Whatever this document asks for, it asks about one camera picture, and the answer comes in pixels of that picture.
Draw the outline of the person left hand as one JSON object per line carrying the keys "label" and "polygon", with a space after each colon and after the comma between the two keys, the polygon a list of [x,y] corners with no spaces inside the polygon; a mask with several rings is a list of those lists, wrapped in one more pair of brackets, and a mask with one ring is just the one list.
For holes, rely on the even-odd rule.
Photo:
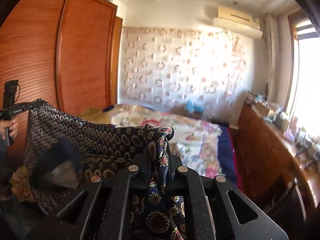
{"label": "person left hand", "polygon": [[8,129],[9,136],[12,139],[15,139],[18,135],[18,116],[15,116],[10,121],[9,120],[1,120],[0,121],[0,135],[2,139],[5,139],[5,129]]}

